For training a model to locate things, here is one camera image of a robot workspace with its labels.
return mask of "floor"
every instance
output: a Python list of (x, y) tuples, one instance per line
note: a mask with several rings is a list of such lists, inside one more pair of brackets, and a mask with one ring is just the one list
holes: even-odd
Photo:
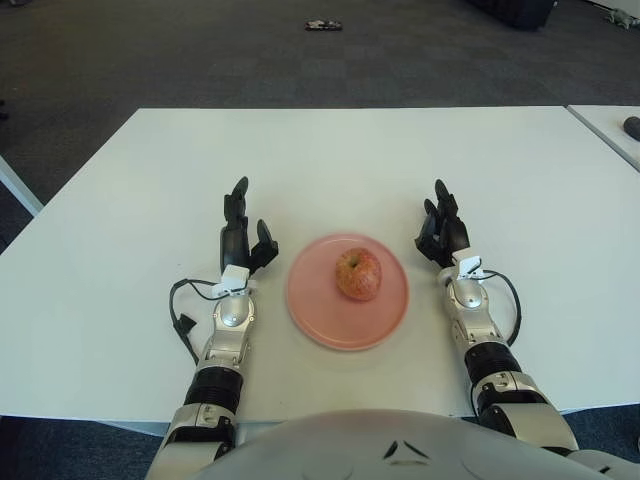
[[(639, 105), (640, 29), (603, 16), (560, 0), (520, 32), (463, 0), (0, 0), (0, 154), (46, 203), (140, 107)], [(345, 30), (305, 32), (317, 18)], [(29, 220), (0, 186), (0, 252)], [(569, 418), (583, 446), (640, 461), (639, 417)], [(157, 444), (5, 418), (0, 477), (142, 478)]]

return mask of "apple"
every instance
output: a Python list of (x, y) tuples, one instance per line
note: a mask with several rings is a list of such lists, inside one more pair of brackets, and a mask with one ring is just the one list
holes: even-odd
[(366, 248), (347, 250), (336, 262), (336, 284), (347, 297), (368, 301), (378, 295), (382, 268), (378, 258)]

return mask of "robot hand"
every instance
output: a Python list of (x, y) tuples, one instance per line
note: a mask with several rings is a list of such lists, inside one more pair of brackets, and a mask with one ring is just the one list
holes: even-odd
[[(438, 284), (458, 352), (471, 381), (471, 403), (482, 425), (531, 444), (561, 453), (577, 450), (562, 416), (522, 372), (511, 353), (521, 315), (517, 294), (502, 274), (482, 270), (482, 260), (470, 247), (467, 229), (457, 216), (458, 205), (441, 180), (436, 181), (438, 207), (424, 202), (427, 218), (416, 247), (443, 270)], [(514, 292), (518, 315), (514, 334), (505, 339), (489, 313), (489, 295), (482, 281), (498, 275)]]
[[(249, 251), (245, 194), (249, 181), (243, 177), (233, 192), (224, 197), (227, 225), (220, 233), (220, 283), (184, 279), (170, 293), (173, 326), (187, 346), (197, 367), (193, 381), (174, 417), (148, 479), (184, 478), (232, 450), (235, 446), (235, 413), (243, 384), (242, 365), (248, 350), (249, 334), (256, 319), (249, 277), (278, 255), (263, 220), (258, 221), (258, 244)], [(212, 296), (203, 295), (196, 285), (211, 286)], [(206, 300), (216, 302), (214, 330), (200, 355), (189, 341), (195, 322), (186, 315), (178, 318), (173, 296), (178, 288), (191, 285)]]

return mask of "white table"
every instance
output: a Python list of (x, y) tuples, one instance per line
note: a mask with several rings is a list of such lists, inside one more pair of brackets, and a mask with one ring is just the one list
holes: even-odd
[[(280, 255), (255, 275), (241, 421), (368, 407), (470, 414), (437, 268), (413, 244), (438, 177), (484, 265), (517, 286), (514, 353), (556, 407), (637, 402), (632, 173), (561, 107), (139, 110), (0, 256), (0, 414), (169, 421), (194, 365), (168, 290), (217, 278), (223, 195), (245, 174), (252, 243), (264, 218)], [(336, 231), (384, 242), (409, 278), (404, 322), (369, 351), (316, 345), (285, 306), (297, 253)], [(507, 333), (508, 291), (486, 285)], [(210, 305), (187, 289), (178, 303), (207, 324)]]
[(622, 128), (627, 118), (640, 117), (640, 106), (569, 105), (567, 108), (593, 133), (640, 171), (640, 142), (627, 135)]

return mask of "plate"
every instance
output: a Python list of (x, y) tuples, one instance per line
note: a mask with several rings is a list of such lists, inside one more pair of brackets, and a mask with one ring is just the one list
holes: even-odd
[[(370, 250), (382, 268), (373, 300), (344, 295), (335, 281), (338, 257), (346, 250)], [(296, 258), (287, 282), (287, 305), (293, 321), (317, 342), (338, 350), (364, 350), (382, 343), (400, 325), (409, 304), (407, 276), (383, 244), (358, 234), (323, 237)]]

